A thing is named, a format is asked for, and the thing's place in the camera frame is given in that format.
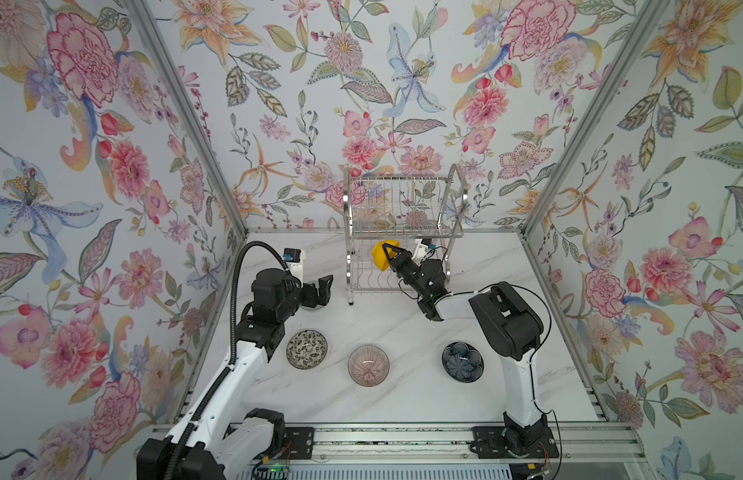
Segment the steel two-tier dish rack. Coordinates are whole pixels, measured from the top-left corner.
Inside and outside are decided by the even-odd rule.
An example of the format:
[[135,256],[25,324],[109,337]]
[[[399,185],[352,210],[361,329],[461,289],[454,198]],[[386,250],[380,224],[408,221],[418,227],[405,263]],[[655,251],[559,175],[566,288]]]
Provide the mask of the steel two-tier dish rack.
[[433,240],[435,252],[429,258],[443,262],[451,281],[451,253],[455,240],[463,237],[469,206],[469,184],[461,166],[451,166],[445,176],[345,173],[340,191],[349,304],[358,294],[415,294],[391,268],[380,272],[373,264],[373,247],[385,240],[398,241],[411,253],[415,239]]

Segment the dark blue patterned bowl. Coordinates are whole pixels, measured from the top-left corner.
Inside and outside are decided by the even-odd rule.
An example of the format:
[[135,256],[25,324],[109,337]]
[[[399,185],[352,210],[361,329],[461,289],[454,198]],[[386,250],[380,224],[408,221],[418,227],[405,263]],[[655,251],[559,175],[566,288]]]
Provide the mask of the dark blue patterned bowl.
[[485,371],[485,362],[479,350],[465,342],[453,342],[441,354],[441,363],[447,375],[461,383],[473,383]]

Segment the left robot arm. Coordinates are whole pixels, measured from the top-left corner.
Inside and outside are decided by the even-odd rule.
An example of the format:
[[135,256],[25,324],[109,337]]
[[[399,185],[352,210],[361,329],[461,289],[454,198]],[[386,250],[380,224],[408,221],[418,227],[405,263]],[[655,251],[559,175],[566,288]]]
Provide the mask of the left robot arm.
[[232,314],[232,344],[215,380],[161,440],[149,439],[136,458],[139,479],[259,479],[263,467],[294,448],[282,413],[250,410],[233,416],[285,336],[299,309],[328,304],[333,278],[303,283],[287,270],[258,272],[252,299]]

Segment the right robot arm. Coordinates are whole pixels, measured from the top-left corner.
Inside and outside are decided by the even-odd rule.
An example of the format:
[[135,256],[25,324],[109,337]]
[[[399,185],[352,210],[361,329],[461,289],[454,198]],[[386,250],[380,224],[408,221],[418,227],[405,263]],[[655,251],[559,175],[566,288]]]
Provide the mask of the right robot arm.
[[487,344],[501,358],[505,380],[505,412],[501,426],[473,427],[471,452],[481,459],[553,459],[561,457],[549,425],[549,414],[537,400],[537,360],[545,343],[543,322],[509,282],[481,290],[451,293],[439,260],[381,243],[389,268],[415,292],[421,313],[433,322],[473,320]]

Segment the green glass bowl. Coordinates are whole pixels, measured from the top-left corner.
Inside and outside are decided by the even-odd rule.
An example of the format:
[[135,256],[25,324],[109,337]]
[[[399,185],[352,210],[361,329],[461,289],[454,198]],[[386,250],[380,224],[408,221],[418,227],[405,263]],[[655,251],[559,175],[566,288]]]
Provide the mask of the green glass bowl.
[[321,298],[305,300],[302,304],[302,307],[307,310],[319,310],[325,306],[327,306],[327,302]]

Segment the black white speckled bowl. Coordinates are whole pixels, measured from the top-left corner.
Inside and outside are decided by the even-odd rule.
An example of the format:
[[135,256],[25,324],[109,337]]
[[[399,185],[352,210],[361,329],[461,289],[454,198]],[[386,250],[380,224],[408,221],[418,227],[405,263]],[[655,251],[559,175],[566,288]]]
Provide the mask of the black white speckled bowl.
[[316,330],[301,330],[295,333],[286,346],[287,362],[295,369],[309,370],[319,366],[328,353],[328,342]]

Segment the pink glass bowl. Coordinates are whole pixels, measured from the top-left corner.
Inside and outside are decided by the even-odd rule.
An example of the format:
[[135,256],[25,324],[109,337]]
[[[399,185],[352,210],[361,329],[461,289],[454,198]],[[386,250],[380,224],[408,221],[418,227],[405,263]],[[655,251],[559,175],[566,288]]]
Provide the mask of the pink glass bowl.
[[379,347],[363,345],[349,356],[347,371],[351,380],[361,387],[375,387],[389,376],[389,356]]

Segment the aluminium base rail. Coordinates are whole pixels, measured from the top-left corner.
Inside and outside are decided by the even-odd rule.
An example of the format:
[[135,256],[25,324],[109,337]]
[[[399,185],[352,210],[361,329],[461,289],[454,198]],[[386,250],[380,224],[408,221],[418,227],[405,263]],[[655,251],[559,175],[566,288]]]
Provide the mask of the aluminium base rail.
[[543,439],[531,454],[507,455],[495,447],[481,458],[473,446],[475,423],[289,423],[290,429],[310,428],[283,458],[292,464],[341,463],[525,463],[551,460],[571,463],[645,463],[637,434],[622,423],[551,423],[553,439]]

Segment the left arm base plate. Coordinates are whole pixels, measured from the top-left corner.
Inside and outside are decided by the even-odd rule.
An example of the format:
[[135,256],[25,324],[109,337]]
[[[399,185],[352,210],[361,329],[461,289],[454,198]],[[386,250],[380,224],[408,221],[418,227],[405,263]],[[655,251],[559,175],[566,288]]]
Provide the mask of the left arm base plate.
[[270,461],[311,460],[314,436],[313,427],[277,427],[267,456]]

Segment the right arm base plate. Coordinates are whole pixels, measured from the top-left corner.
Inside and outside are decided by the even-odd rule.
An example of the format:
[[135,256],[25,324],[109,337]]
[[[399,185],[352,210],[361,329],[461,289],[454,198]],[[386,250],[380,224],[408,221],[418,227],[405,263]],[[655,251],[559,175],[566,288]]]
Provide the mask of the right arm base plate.
[[469,449],[479,459],[557,459],[561,457],[557,440],[549,426],[475,426]]

